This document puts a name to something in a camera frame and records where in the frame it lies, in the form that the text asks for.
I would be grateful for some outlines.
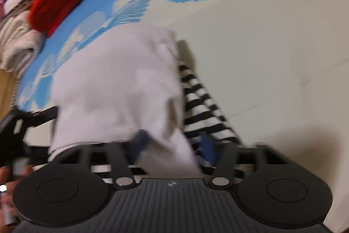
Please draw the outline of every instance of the silver metal rivet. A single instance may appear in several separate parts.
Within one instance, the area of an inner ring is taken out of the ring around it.
[[[15,128],[13,130],[13,134],[14,135],[18,134],[21,131],[22,125],[23,125],[23,120],[22,119],[20,119],[20,120],[18,120],[16,122]]]
[[[216,186],[226,186],[229,184],[229,180],[224,177],[217,177],[212,180],[212,183]]]
[[[116,179],[116,183],[119,186],[129,186],[130,184],[133,183],[133,180],[129,177],[120,177]]]

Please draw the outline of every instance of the black circular pad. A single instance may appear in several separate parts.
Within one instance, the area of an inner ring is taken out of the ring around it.
[[[39,186],[38,195],[47,202],[58,203],[73,198],[78,190],[78,185],[71,180],[52,179]]]
[[[332,205],[328,185],[297,164],[264,166],[239,183],[237,198],[255,219],[281,228],[321,223]]]
[[[79,165],[51,163],[23,179],[13,194],[22,219],[46,227],[77,224],[98,213],[107,184]]]
[[[270,182],[267,191],[272,198],[284,203],[299,202],[308,194],[305,185],[291,179],[279,179]]]

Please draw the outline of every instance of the ribbed black surface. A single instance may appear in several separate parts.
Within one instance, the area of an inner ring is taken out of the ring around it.
[[[201,179],[144,179],[132,190],[118,191],[107,207],[83,223],[43,228],[26,221],[15,233],[329,233],[318,224],[280,229],[247,216],[226,191],[208,188]]]

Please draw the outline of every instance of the finger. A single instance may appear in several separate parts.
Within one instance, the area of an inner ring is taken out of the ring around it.
[[[8,169],[7,167],[0,168],[0,185],[7,182],[8,179]]]
[[[2,215],[2,209],[0,209],[0,232],[1,229],[5,226],[4,221],[3,221],[3,215]]]
[[[1,197],[1,202],[7,206],[13,206],[12,195],[5,195]]]
[[[28,166],[25,166],[22,175],[23,175],[23,177],[27,177],[32,173],[34,173],[33,166],[28,165]]]
[[[18,216],[17,211],[15,210],[14,207],[9,207],[8,208],[8,213],[11,214],[12,216]]]
[[[15,187],[17,186],[17,184],[19,183],[20,181],[17,180],[17,181],[12,181],[12,182],[8,182],[6,183],[6,188],[7,188],[7,193],[13,193],[13,191],[15,190]]]

